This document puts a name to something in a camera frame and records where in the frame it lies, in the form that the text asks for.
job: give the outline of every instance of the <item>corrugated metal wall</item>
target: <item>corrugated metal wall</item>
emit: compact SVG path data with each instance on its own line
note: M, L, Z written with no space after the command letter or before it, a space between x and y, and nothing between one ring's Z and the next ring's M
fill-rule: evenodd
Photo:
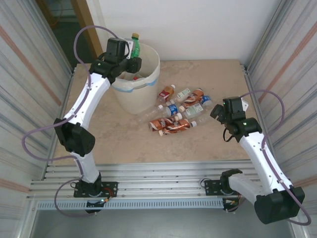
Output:
M59 116L71 79L68 61L32 0L0 1L0 237L13 237L32 179L46 166L29 157L22 135ZM28 148L48 156L53 131L34 134Z
M276 159L292 182L303 187L304 205L312 216L308 227L317 236L317 1L294 0L275 20L257 57L248 66L253 89L282 97L285 124L271 138ZM266 129L281 119L281 106L269 94L258 94Z

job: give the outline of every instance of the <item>clear plastic bottle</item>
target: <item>clear plastic bottle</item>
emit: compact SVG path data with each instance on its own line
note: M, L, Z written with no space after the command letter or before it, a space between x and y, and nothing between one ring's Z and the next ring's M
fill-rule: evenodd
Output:
M197 117L194 121L190 123L191 127L196 127L198 125L205 125L209 121L212 121L213 118L209 115L209 113L202 114L200 117Z
M145 122L151 121L157 114L163 112L164 107L162 105L153 106L149 109L139 113L137 115L137 122L143 124Z
M144 112L137 115L137 122L143 124L145 122L152 121L157 115L160 114L161 118L168 118L174 116L178 113L176 105L170 105L168 107L163 107L162 105L151 107Z
M201 88L196 89L193 93L191 93L187 99L183 102L183 104L178 108L180 112L184 112L186 108L196 104L200 98L204 95L204 92Z
M166 103L174 94L175 85L166 86L158 95L157 103Z
M166 102L166 105L169 106L176 103L182 103L189 96L189 94L190 94L190 89L186 88L183 91L179 92L175 97L170 99L168 102Z
M131 58L139 57L139 54L140 54L139 34L133 33L132 40L134 41L134 46L131 51Z
M175 116L169 118L159 118L149 122L150 131L162 130L163 128L172 125L174 122L182 120L181 113L177 113Z
M184 118L191 119L205 113L212 106L209 96L202 96L199 103L189 106L183 113Z
M188 120L182 119L182 120L179 120L177 122L174 122L174 124L172 124L166 128L163 128L162 130L159 130L158 133L160 136L164 136L167 134L179 133L181 131L185 131L188 129L190 129L190 124L189 124Z

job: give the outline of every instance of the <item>blue tape on bucket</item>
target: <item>blue tape on bucket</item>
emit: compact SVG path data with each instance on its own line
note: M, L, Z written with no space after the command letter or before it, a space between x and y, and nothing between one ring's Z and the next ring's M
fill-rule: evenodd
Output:
M156 78L153 82L151 82L151 83L146 83L146 85L147 85L147 86L154 86L158 79L159 79L159 78ZM117 88L117 87L114 87L114 86L113 86L113 88L114 88L115 90L117 90L117 91L119 91L119 92L123 92L123 93L132 93L132 91L134 90L134 88L132 88L132 89L130 89L130 90L123 90L123 89L121 89L121 88Z

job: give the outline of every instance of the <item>orange bottle label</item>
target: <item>orange bottle label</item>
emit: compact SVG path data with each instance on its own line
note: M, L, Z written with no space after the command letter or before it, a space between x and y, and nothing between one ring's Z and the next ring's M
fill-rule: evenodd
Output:
M187 99L184 101L182 106L184 108L188 108L189 106L194 105L195 103L199 101L200 97L202 97L203 95L204 95L204 92L202 91L201 88L196 89L191 95L187 97Z
M188 130L190 128L190 123L187 119L182 119L174 122L172 125L169 125L163 129L164 134L173 134L181 131Z
M176 122L178 119L176 119L177 117L170 117L170 118L160 118L157 120L153 120L151 122L149 122L149 127L151 131L156 131L156 130L161 130L169 125L174 124L174 122Z

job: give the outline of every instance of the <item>blue bottle label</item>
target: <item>blue bottle label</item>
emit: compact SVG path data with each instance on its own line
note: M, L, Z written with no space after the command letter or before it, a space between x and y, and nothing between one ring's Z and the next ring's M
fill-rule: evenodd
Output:
M199 100L201 104L204 104L205 101L211 101L209 96L202 96Z
M170 109L170 112L171 112L172 116L176 115L178 113L177 107L176 107L175 104L168 106L168 108Z

